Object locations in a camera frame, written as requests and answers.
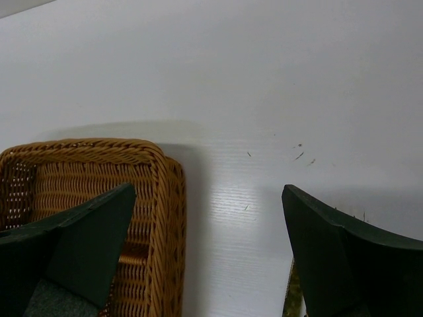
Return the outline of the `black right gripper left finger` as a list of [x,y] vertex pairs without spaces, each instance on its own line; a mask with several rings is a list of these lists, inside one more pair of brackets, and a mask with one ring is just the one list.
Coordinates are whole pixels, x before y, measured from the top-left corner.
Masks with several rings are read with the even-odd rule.
[[97,316],[136,194],[121,184],[76,207],[1,231],[2,316]]

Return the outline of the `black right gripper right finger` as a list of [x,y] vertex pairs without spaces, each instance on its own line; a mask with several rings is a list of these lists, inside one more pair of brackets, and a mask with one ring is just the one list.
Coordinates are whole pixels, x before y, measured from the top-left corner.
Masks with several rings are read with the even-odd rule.
[[422,315],[422,241],[347,215],[291,184],[282,205],[309,316]]

